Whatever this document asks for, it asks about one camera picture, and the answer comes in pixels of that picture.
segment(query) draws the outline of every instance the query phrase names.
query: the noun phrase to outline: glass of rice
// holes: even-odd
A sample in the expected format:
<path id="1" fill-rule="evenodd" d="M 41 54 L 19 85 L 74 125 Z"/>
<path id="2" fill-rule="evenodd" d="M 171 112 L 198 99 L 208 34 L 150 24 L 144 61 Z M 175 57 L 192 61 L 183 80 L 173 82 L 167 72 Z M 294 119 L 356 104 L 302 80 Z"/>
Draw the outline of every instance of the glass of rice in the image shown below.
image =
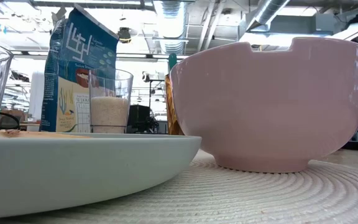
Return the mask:
<path id="1" fill-rule="evenodd" d="M 125 133 L 134 76 L 115 68 L 89 73 L 92 133 Z"/>

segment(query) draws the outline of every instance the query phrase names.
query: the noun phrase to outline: printed illustration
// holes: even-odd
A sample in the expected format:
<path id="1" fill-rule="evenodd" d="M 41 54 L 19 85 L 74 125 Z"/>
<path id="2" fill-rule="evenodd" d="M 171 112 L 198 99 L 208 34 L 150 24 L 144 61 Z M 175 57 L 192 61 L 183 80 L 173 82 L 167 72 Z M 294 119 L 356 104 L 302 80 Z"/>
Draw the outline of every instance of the printed illustration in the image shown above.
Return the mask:
<path id="1" fill-rule="evenodd" d="M 65 115 L 65 111 L 67 109 L 67 94 L 63 94 L 63 88 L 60 89 L 60 96 L 59 96 L 59 108 L 62 111 L 62 114 Z"/>
<path id="2" fill-rule="evenodd" d="M 75 106 L 74 106 L 74 94 L 73 85 L 71 89 L 68 85 L 61 87 L 59 90 L 58 104 L 61 113 L 57 113 L 57 131 L 60 132 L 72 132 L 75 131 Z"/>
<path id="3" fill-rule="evenodd" d="M 75 80 L 80 86 L 88 88 L 89 70 L 77 68 L 75 70 Z"/>
<path id="4" fill-rule="evenodd" d="M 80 55 L 80 57 L 73 56 L 73 59 L 75 59 L 75 60 L 77 60 L 79 62 L 84 62 L 83 55 L 84 55 L 84 53 L 86 53 L 88 55 L 89 52 L 90 52 L 92 35 L 90 35 L 90 37 L 88 39 L 88 45 L 85 45 L 86 39 L 81 36 L 81 33 L 77 34 L 76 33 L 77 28 L 74 27 L 74 30 L 73 30 L 73 26 L 74 26 L 74 23 L 71 23 L 70 24 L 70 30 L 68 31 L 66 48 L 71 50 L 72 52 L 77 53 L 77 54 Z M 75 44 L 73 44 L 75 46 L 75 48 L 70 46 L 70 41 L 75 43 Z"/>

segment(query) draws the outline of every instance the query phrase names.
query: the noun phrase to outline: woven placemat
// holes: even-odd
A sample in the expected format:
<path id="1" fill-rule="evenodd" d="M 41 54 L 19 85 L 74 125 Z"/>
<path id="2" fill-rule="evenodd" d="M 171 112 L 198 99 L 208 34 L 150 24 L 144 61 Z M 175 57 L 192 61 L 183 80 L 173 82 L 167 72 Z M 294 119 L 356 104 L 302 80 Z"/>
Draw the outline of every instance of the woven placemat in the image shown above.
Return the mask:
<path id="1" fill-rule="evenodd" d="M 299 173 L 259 174 L 200 151 L 188 170 L 143 192 L 0 223 L 358 223 L 358 169 L 312 161 Z"/>

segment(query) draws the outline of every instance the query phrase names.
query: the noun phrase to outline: rice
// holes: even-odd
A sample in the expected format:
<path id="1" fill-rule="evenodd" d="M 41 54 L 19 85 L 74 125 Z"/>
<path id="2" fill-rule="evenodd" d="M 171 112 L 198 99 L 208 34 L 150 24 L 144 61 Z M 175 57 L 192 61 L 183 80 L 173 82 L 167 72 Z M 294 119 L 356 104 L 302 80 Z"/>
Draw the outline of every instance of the rice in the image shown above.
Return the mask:
<path id="1" fill-rule="evenodd" d="M 91 99 L 91 125 L 94 133 L 124 133 L 129 101 L 123 98 L 98 96 Z"/>

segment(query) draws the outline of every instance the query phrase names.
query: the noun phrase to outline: white plate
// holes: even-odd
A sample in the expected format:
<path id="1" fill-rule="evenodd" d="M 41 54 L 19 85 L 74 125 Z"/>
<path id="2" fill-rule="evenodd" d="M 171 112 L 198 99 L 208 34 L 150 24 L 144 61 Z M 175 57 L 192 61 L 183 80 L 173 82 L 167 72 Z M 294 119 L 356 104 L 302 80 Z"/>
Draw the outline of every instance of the white plate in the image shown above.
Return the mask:
<path id="1" fill-rule="evenodd" d="M 92 139 L 0 138 L 0 217 L 132 194 L 171 179 L 200 137 L 81 134 Z"/>

